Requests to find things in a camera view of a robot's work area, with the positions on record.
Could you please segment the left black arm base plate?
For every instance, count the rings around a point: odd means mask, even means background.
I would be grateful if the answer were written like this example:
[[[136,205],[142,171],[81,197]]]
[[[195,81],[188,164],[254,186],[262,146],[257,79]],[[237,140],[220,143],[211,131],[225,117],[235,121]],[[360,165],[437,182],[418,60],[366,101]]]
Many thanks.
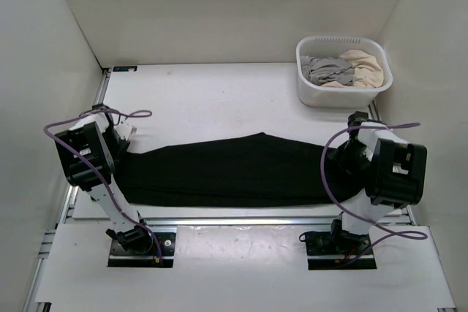
[[[156,232],[162,257],[155,244],[143,248],[125,250],[117,240],[112,240],[107,260],[108,267],[172,268],[176,250],[176,232]]]

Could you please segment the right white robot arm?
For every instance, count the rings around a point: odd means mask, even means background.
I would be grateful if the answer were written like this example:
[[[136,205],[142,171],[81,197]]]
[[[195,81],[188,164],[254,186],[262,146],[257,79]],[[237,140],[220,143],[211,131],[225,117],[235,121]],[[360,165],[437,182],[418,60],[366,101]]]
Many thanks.
[[[363,245],[370,228],[388,213],[422,199],[427,148],[396,136],[396,129],[357,111],[348,118],[344,130],[347,141],[333,151],[322,152],[322,183],[331,201],[341,209],[328,236],[328,244],[336,253]],[[360,183],[350,209],[341,205],[329,183],[332,174],[339,172]]]

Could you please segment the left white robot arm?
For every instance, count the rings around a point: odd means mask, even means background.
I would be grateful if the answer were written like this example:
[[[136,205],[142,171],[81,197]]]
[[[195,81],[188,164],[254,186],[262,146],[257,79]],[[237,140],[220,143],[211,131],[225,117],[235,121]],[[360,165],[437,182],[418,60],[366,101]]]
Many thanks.
[[[136,131],[127,119],[149,116],[149,110],[124,114],[96,104],[76,118],[44,128],[56,145],[67,182],[98,203],[112,224],[106,234],[136,254],[153,250],[154,237],[138,210],[127,202],[114,175]]]

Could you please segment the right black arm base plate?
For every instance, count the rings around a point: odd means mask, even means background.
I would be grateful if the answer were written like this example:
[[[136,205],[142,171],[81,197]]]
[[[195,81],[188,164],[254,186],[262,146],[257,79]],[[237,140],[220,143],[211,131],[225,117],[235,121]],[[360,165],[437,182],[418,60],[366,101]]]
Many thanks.
[[[376,270],[368,235],[357,240],[332,232],[308,231],[298,237],[306,246],[308,270]]]

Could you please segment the black trousers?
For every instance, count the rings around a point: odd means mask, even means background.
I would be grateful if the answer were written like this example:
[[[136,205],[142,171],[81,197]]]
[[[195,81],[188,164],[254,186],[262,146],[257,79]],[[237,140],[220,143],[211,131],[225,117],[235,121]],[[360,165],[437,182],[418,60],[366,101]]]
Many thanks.
[[[323,147],[265,133],[127,152],[114,178],[135,205],[271,208],[331,203],[321,180]],[[342,172],[330,186],[340,202],[360,185]]]

